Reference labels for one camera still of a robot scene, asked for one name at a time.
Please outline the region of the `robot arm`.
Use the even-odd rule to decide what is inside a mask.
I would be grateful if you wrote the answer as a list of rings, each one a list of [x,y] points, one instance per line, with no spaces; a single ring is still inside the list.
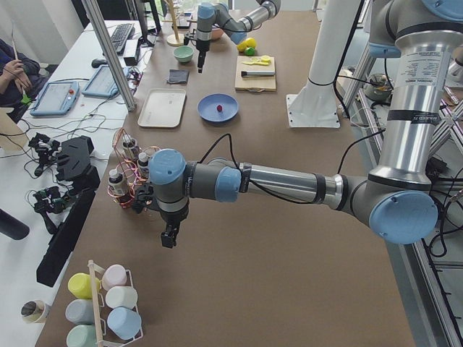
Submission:
[[[280,10],[281,2],[277,0],[258,1],[259,7],[244,17],[235,20],[229,13],[227,5],[203,2],[197,9],[197,27],[194,38],[199,51],[197,70],[203,72],[206,54],[212,41],[212,28],[218,26],[235,44],[240,44],[265,21],[274,18]]]
[[[460,1],[374,1],[368,53],[399,61],[394,94],[386,117],[379,162],[365,176],[323,175],[341,149],[334,85],[354,35],[361,1],[333,1],[316,39],[306,85],[285,105],[294,141],[282,144],[273,162],[301,161],[294,170],[256,165],[234,158],[187,160],[192,138],[182,151],[159,150],[149,160],[150,208],[166,227],[161,242],[177,243],[181,222],[193,198],[235,202],[241,194],[267,194],[296,205],[326,205],[356,218],[382,239],[411,244],[436,226],[438,209],[430,196],[425,166],[451,55],[462,44]]]

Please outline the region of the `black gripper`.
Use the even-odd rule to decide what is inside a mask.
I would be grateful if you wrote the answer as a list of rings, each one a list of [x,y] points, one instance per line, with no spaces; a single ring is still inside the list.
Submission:
[[[210,40],[200,40],[197,39],[197,50],[199,52],[197,59],[197,72],[202,73],[205,63],[205,57],[207,52],[210,49],[211,41]]]
[[[174,212],[160,211],[162,219],[166,222],[165,230],[161,233],[161,244],[163,247],[174,248],[177,245],[177,235],[179,233],[180,224],[187,218],[188,213],[188,205]]]

